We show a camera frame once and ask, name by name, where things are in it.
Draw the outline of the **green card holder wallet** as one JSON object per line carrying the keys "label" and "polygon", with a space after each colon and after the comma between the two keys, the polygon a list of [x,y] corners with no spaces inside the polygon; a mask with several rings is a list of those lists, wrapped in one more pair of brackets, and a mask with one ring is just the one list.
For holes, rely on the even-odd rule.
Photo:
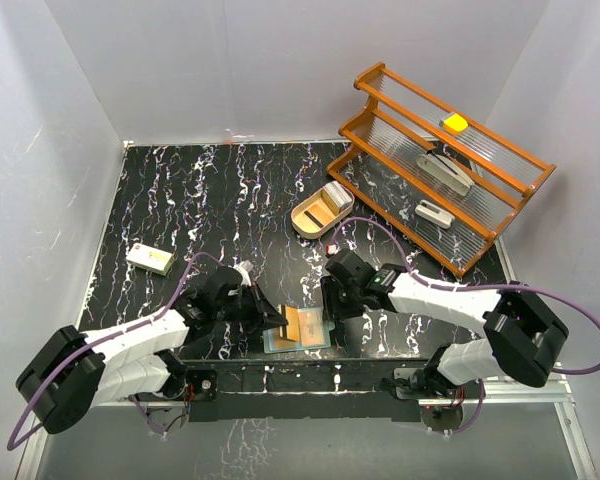
{"label": "green card holder wallet", "polygon": [[333,324],[324,319],[322,307],[280,305],[278,310],[287,325],[263,333],[266,354],[321,350],[331,346],[330,331]]}

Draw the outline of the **orange credit card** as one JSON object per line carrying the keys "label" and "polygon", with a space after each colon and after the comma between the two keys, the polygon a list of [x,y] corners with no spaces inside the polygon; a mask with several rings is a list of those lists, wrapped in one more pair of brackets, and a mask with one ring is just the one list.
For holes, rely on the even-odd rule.
{"label": "orange credit card", "polygon": [[323,321],[323,309],[299,309],[301,328],[300,345],[304,349],[324,348],[329,343],[329,329]]}
{"label": "orange credit card", "polygon": [[268,336],[265,341],[265,351],[268,354],[293,351],[297,346],[297,342],[286,340],[275,335]]}
{"label": "orange credit card", "polygon": [[279,328],[279,337],[284,341],[299,343],[301,340],[301,328],[298,309],[287,305],[280,305],[279,313],[286,320],[286,324]]}

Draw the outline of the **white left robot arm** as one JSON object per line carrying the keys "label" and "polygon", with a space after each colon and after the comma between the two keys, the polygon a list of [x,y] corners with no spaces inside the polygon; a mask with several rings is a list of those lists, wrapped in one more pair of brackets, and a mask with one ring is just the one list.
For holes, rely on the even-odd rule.
{"label": "white left robot arm", "polygon": [[58,434],[103,403],[140,393],[180,396],[187,376],[170,356],[209,335],[216,324],[245,334],[287,326],[244,265],[220,266],[172,305],[102,330],[57,330],[16,380],[42,427]]}

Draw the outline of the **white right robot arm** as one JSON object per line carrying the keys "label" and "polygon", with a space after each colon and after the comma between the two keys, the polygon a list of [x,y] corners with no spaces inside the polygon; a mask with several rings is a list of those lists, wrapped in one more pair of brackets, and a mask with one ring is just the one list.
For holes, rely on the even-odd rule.
{"label": "white right robot arm", "polygon": [[537,294],[514,284],[463,292],[456,283],[419,282],[400,265],[376,269],[349,249],[331,256],[326,270],[321,288],[326,314],[333,320],[384,310],[418,314],[477,334],[470,342],[440,346],[423,368],[390,379],[397,389],[446,397],[471,381],[496,376],[541,388],[569,336]]}

